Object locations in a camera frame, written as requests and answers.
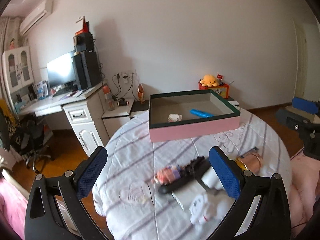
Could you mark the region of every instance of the blue gripper pad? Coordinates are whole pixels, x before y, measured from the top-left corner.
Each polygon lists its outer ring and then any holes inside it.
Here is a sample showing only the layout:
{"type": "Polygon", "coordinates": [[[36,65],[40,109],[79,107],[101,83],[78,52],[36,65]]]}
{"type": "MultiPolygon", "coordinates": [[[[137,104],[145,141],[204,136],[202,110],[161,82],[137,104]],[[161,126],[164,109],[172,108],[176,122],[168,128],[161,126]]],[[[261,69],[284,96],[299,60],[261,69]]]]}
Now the blue gripper pad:
{"type": "Polygon", "coordinates": [[[90,157],[81,162],[75,169],[73,180],[76,184],[76,194],[79,200],[88,196],[107,163],[107,159],[107,150],[104,147],[98,146],[90,157]]]}
{"type": "Polygon", "coordinates": [[[296,109],[300,109],[309,114],[317,114],[319,112],[319,108],[314,102],[311,102],[302,98],[297,98],[297,97],[293,98],[292,106],[296,109]]]}
{"type": "Polygon", "coordinates": [[[219,146],[210,149],[209,162],[217,173],[228,196],[237,200],[244,184],[240,167],[234,161],[230,160],[219,146]]]}

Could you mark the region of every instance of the bottle with red cap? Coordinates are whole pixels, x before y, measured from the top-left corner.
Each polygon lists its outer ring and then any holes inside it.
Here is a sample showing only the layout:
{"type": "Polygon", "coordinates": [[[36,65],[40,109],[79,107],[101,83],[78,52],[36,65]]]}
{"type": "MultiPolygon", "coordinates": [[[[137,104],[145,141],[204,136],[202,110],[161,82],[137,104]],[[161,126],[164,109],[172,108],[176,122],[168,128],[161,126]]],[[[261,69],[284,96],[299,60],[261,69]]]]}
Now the bottle with red cap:
{"type": "Polygon", "coordinates": [[[112,111],[115,109],[115,106],[113,104],[113,99],[112,99],[112,94],[111,94],[111,90],[107,85],[104,85],[102,87],[102,91],[104,93],[104,97],[108,103],[108,111],[112,111]]]}

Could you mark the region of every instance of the metal screw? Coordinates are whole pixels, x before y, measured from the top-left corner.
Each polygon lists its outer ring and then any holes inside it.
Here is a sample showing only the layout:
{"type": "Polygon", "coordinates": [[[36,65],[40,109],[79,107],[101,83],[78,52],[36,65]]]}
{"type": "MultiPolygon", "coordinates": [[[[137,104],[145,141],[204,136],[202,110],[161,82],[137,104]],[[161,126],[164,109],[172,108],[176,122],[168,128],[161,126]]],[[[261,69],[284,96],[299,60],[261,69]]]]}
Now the metal screw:
{"type": "Polygon", "coordinates": [[[73,171],[66,171],[66,172],[64,173],[64,176],[70,177],[72,174],[73,174],[73,171]]]}
{"type": "Polygon", "coordinates": [[[42,179],[42,174],[38,174],[37,176],[36,176],[36,180],[41,180],[42,179]]]}
{"type": "Polygon", "coordinates": [[[276,179],[281,179],[281,175],[279,173],[275,173],[275,178],[276,179]]]}
{"type": "Polygon", "coordinates": [[[247,177],[250,177],[250,176],[252,175],[252,172],[249,171],[249,170],[245,170],[245,171],[243,172],[243,174],[244,174],[245,176],[247,176],[247,177]]]}

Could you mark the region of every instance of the white tablecloth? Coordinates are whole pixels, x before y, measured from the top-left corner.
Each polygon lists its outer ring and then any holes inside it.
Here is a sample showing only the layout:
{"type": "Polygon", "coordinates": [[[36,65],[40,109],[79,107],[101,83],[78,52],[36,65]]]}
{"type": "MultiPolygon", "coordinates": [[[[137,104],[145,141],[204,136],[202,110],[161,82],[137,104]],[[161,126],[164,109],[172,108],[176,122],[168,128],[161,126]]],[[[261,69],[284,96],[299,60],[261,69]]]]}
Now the white tablecloth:
{"type": "MultiPolygon", "coordinates": [[[[96,211],[106,217],[115,239],[207,239],[220,221],[193,226],[189,211],[183,211],[172,195],[159,195],[151,179],[170,164],[207,157],[216,145],[230,159],[257,146],[265,163],[259,175],[271,177],[278,172],[288,193],[291,167],[284,143],[255,115],[241,109],[240,116],[240,127],[233,131],[158,143],[149,138],[149,112],[122,126],[106,146],[108,161],[92,190],[96,211]]],[[[238,233],[248,228],[258,201],[256,197],[238,233]]]]}

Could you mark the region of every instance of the blue marker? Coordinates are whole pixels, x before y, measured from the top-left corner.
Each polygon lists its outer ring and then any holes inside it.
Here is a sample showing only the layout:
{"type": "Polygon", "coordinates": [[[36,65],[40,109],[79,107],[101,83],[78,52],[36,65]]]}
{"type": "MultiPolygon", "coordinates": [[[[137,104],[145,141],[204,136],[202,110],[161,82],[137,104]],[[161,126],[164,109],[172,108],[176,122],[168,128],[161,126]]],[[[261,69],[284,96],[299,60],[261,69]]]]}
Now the blue marker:
{"type": "Polygon", "coordinates": [[[210,113],[207,113],[207,112],[203,112],[203,111],[200,111],[200,110],[197,110],[197,109],[191,109],[190,113],[194,114],[196,116],[199,116],[201,118],[213,117],[214,116],[213,114],[210,114],[210,113]]]}

